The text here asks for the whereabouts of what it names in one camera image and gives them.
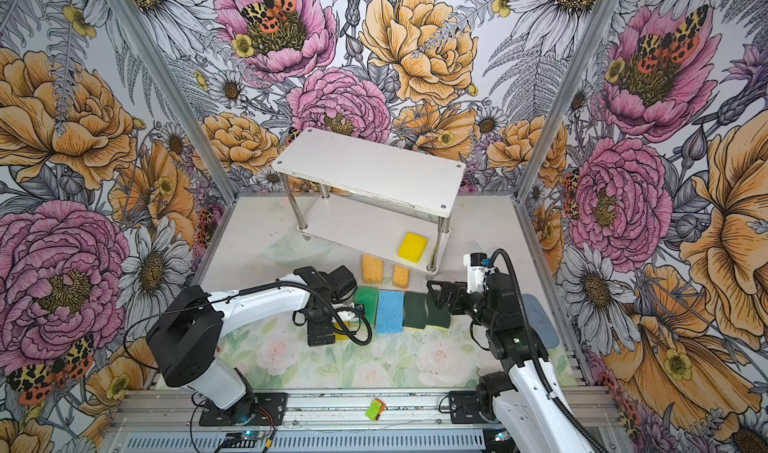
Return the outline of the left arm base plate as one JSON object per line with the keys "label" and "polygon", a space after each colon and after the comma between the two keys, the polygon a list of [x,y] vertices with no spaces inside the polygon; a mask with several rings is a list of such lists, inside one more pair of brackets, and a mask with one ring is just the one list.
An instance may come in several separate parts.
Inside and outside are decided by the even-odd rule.
{"label": "left arm base plate", "polygon": [[202,427],[281,426],[287,411],[288,398],[289,395],[283,392],[247,393],[228,409],[221,409],[211,400],[205,400],[199,425]]}

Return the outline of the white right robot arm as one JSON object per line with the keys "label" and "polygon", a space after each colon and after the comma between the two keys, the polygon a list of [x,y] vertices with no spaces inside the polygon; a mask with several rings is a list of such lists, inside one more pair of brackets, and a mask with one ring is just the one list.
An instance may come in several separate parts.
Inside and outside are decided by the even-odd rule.
{"label": "white right robot arm", "polygon": [[438,308],[466,315],[485,329],[501,370],[479,380],[480,411],[510,433],[519,451],[605,450],[568,405],[515,277],[492,270],[475,273],[468,282],[429,280],[427,288]]}

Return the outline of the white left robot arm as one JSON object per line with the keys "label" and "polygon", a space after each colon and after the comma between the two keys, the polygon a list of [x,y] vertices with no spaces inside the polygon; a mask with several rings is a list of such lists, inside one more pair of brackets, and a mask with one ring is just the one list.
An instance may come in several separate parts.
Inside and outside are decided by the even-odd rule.
{"label": "white left robot arm", "polygon": [[344,335],[366,346],[373,328],[364,314],[343,302],[357,290],[345,266],[326,273],[311,266],[295,269],[271,283],[240,290],[183,290],[158,316],[146,341],[165,383],[188,387],[235,417],[256,405],[251,387],[237,369],[218,358],[220,339],[251,323],[286,313],[303,317],[309,346]]}

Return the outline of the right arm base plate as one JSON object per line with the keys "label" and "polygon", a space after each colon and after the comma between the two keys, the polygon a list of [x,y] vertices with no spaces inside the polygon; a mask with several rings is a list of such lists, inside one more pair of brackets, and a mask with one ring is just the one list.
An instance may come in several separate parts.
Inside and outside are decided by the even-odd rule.
{"label": "right arm base plate", "polygon": [[452,424],[493,424],[498,420],[486,397],[476,392],[451,391],[448,393],[448,414]]}

